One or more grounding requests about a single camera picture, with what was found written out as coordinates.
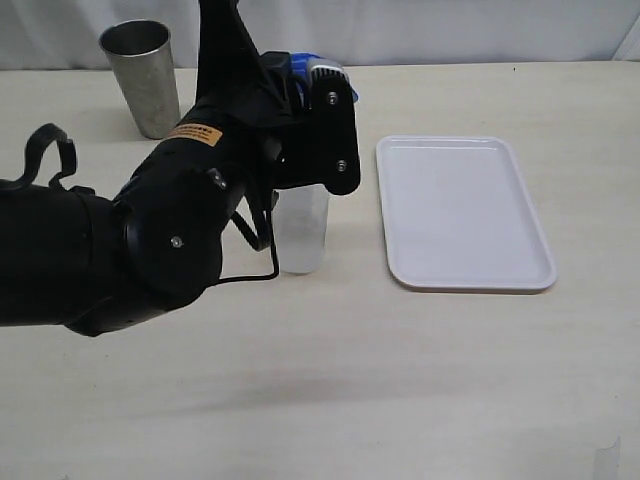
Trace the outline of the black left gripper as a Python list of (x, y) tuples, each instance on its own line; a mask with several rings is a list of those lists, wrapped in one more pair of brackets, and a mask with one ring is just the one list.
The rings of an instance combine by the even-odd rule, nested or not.
[(311, 92), (312, 109), (294, 112), (290, 52), (258, 51), (235, 1), (202, 1), (199, 12), (196, 104), (275, 149), (265, 154), (275, 188), (354, 192), (361, 166), (350, 86)]

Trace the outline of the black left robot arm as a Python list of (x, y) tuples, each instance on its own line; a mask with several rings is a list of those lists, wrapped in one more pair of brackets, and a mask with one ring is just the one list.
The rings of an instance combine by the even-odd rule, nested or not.
[(48, 123), (1, 184), (1, 322), (96, 337), (186, 307), (225, 283), (234, 224), (274, 250), (287, 189), (361, 180), (356, 96), (337, 62), (259, 52), (233, 1), (203, 1), (194, 106), (112, 199), (64, 187), (73, 141)]

